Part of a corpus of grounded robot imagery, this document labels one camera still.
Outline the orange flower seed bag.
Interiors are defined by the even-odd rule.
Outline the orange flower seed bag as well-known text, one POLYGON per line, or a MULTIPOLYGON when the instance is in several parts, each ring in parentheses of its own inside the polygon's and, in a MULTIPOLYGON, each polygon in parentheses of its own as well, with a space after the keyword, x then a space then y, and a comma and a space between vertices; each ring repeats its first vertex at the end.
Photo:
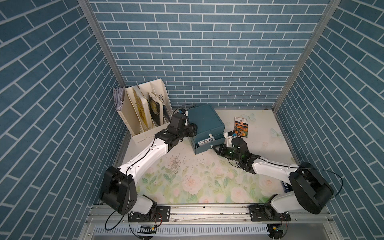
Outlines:
POLYGON ((248 137, 249 121, 244 118, 234 117, 234 134, 237 137, 248 137))

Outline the teal plastic drawer cabinet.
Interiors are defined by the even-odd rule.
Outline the teal plastic drawer cabinet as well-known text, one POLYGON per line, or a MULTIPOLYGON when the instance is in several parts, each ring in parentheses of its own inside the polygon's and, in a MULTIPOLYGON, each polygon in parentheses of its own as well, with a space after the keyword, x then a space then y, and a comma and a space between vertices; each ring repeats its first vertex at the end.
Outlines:
POLYGON ((208 138, 210 135, 224 134, 225 124, 209 105, 202 105, 188 110, 189 122, 198 126, 197 135, 190 138, 191 145, 196 155, 203 153, 211 148, 211 146, 196 147, 196 143, 208 138))

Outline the pink flower seed bag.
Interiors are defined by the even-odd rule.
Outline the pink flower seed bag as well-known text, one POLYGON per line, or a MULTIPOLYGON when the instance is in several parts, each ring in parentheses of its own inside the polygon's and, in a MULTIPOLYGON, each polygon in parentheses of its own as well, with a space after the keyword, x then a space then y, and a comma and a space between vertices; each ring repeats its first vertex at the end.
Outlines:
POLYGON ((197 145, 200 147, 200 146, 203 146, 203 145, 206 145, 206 144, 210 144, 210 143, 213 143, 216 139, 214 137, 209 137, 207 139, 204 139, 204 140, 201 140, 197 143, 197 145))

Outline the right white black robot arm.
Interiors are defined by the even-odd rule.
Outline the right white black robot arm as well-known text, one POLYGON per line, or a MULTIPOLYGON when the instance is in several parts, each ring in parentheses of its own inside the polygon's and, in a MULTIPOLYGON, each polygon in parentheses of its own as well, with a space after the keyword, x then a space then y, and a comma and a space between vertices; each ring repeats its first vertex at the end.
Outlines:
POLYGON ((310 163, 289 165, 277 163, 252 154, 242 138, 233 138, 230 144, 214 145, 217 155, 235 161, 242 170, 280 180, 289 191, 273 194, 266 203, 249 207, 252 221, 290 221, 290 211, 304 209, 318 215, 334 196, 334 190, 310 163))

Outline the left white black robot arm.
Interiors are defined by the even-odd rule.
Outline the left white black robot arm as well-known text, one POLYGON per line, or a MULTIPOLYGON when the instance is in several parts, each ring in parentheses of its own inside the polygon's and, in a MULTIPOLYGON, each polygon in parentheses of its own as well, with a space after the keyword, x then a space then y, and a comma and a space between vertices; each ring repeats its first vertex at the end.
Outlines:
POLYGON ((100 188, 100 200, 122 216, 139 213, 151 220, 157 203, 139 196, 136 184, 144 173, 184 138, 194 137, 197 125, 189 122, 188 111, 173 114, 166 129, 156 133, 152 142, 133 159, 117 168, 109 167, 100 188))

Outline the teal drawer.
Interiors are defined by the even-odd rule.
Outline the teal drawer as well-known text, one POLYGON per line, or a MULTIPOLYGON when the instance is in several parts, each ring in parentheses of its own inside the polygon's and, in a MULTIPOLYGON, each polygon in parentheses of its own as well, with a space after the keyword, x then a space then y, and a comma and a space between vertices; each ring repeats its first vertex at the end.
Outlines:
POLYGON ((219 135, 210 135, 208 138, 201 140, 196 143, 196 147, 202 147, 202 146, 213 146, 213 145, 220 145, 224 143, 225 138, 224 134, 219 134, 219 135))

